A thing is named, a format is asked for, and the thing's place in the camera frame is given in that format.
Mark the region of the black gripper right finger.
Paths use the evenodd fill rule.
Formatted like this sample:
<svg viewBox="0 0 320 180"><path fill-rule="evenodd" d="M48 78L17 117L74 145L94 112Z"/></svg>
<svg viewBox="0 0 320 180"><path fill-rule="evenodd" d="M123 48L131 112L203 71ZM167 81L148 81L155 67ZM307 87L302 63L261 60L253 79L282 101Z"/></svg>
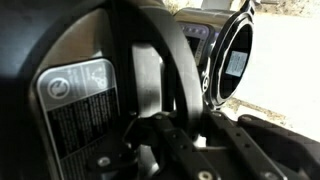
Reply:
<svg viewBox="0 0 320 180"><path fill-rule="evenodd" d="M234 122L221 111L204 115L209 139L237 155L255 180L320 180L320 143L252 115Z"/></svg>

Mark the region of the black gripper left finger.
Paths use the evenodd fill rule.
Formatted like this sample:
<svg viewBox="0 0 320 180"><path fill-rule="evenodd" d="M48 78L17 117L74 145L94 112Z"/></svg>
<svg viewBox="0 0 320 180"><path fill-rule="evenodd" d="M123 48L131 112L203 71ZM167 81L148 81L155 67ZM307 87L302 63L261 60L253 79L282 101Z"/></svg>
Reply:
<svg viewBox="0 0 320 180"><path fill-rule="evenodd" d="M220 180L171 117L157 113L114 128L87 161L87 180Z"/></svg>

